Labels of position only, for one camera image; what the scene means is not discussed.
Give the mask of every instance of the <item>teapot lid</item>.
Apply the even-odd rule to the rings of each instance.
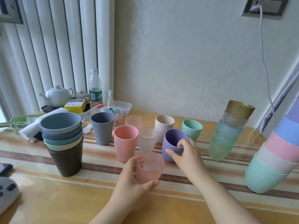
[[[57,86],[49,89],[49,91],[52,92],[52,93],[61,93],[61,92],[67,91],[67,89],[66,88],[61,88],[59,85],[57,85]]]
[[[76,93],[76,96],[78,96],[78,97],[86,97],[86,96],[88,96],[88,93],[84,93],[82,90],[80,91],[80,93]]]

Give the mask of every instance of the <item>hand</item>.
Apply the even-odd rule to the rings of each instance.
[[[159,184],[159,180],[150,181],[145,184],[138,184],[136,182],[133,171],[134,166],[137,164],[137,157],[130,158],[123,167],[110,199],[117,206],[128,209],[128,212],[136,206],[138,200],[144,194],[150,192]]]
[[[191,138],[189,138],[189,141],[187,141],[185,138],[181,139],[177,146],[184,146],[184,152],[182,156],[178,155],[171,149],[166,149],[165,151],[171,156],[171,158],[173,158],[181,171],[193,184],[199,180],[199,177],[209,175],[200,156],[200,152],[196,148],[196,145]]]

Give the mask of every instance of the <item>gray cup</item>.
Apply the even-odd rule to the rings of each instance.
[[[92,128],[98,145],[107,145],[111,141],[114,115],[109,112],[100,112],[92,115]]]

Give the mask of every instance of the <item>bottle label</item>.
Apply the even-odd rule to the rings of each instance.
[[[103,97],[102,97],[102,91],[92,91],[89,90],[89,98],[90,101],[95,101],[95,102],[102,102]]]

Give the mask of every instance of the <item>phone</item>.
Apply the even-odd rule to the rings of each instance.
[[[0,163],[0,177],[4,177],[4,175],[9,172],[13,168],[13,165],[9,163]]]

